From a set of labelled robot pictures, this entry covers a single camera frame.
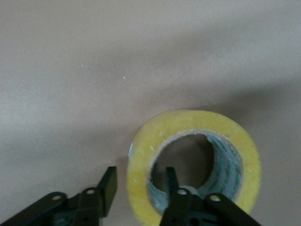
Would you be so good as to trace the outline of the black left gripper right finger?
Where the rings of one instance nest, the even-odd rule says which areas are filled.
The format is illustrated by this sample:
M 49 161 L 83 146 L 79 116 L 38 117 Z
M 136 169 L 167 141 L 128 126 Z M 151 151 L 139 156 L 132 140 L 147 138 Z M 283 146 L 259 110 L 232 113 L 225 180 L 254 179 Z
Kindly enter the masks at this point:
M 173 167 L 166 168 L 168 207 L 159 226 L 261 226 L 225 195 L 208 194 L 204 199 L 179 187 Z

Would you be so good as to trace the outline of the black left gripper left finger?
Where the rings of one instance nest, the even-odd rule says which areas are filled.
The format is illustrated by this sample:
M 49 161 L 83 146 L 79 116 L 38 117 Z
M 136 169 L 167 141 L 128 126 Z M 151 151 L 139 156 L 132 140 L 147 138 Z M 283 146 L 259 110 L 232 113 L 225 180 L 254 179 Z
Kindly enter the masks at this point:
M 101 226 L 117 191 L 117 167 L 110 166 L 97 186 L 69 198 L 49 193 L 0 226 Z

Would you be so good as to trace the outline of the clear yellowish tape roll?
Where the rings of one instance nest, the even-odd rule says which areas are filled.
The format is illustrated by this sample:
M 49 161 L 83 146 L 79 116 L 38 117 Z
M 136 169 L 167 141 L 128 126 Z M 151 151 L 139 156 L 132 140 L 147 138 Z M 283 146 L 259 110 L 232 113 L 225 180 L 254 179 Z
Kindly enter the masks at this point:
M 249 213 L 261 183 L 259 152 L 249 134 L 230 118 L 209 111 L 171 110 L 147 121 L 130 146 L 127 165 L 128 198 L 141 226 L 159 226 L 167 208 L 167 194 L 151 179 L 163 149 L 188 135 L 204 135 L 214 148 L 209 178 L 196 189 L 204 198 L 221 193 Z

